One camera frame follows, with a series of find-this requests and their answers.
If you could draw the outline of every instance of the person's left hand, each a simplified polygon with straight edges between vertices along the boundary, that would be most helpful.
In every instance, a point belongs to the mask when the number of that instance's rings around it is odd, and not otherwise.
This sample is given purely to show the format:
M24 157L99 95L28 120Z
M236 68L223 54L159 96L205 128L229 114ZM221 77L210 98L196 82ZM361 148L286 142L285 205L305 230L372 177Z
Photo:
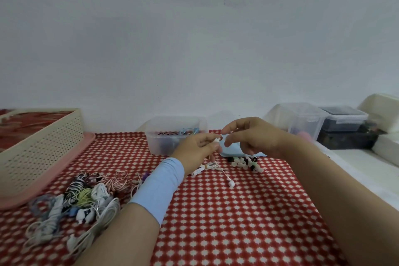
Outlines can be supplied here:
M185 138L176 148L171 157L183 164L186 177L200 167L203 160L209 155L211 155L210 161L214 162L213 152L222 152L220 144L213 142L216 138L222 139L222 136L216 133L197 133Z

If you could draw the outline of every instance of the wall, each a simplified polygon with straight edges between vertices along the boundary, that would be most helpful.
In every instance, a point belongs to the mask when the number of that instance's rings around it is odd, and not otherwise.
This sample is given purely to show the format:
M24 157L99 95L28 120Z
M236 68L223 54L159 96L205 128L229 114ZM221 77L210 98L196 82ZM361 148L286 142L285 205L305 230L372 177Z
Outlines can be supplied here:
M0 0L0 108L81 107L87 130L118 132L357 106L399 94L398 14L398 0Z

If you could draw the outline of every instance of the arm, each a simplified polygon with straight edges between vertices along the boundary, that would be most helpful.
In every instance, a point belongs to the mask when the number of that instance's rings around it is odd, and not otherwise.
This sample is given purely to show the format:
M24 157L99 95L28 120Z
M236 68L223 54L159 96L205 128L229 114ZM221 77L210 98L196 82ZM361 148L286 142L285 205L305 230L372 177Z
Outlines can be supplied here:
M399 265L399 212L347 174L313 144L260 118L227 125L225 145L285 159L353 266Z
M130 203L75 265L148 265L173 193L205 157L221 151L219 143L212 142L219 137L210 133L187 137L171 158L159 164Z

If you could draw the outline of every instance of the pink basket base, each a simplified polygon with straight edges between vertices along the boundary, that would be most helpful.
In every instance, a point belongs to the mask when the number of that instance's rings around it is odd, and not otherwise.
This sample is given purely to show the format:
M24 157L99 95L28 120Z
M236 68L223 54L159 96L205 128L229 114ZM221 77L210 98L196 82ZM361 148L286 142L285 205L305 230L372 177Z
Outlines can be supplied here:
M16 196L0 198L0 210L14 208L25 204L36 197L64 168L71 163L81 152L83 152L96 138L93 133L84 133L83 140L57 163L53 164L45 173L35 180L27 189Z

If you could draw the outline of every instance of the clear plastic box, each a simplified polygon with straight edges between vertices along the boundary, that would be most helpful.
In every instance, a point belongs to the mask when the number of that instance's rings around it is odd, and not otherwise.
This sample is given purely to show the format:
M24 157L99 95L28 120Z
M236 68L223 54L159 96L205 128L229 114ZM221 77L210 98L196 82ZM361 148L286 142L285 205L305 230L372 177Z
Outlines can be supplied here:
M310 136L316 141L327 115L327 112L307 102L281 103L273 107L264 119L289 133L297 135L302 132L303 137Z
M350 106L319 106L328 112L322 130L326 132L356 132L369 115Z
M154 155L170 156L188 135L160 135L160 133L179 133L182 129L198 128L200 133L207 133L208 123L205 117L158 116L147 122L145 135L148 148Z

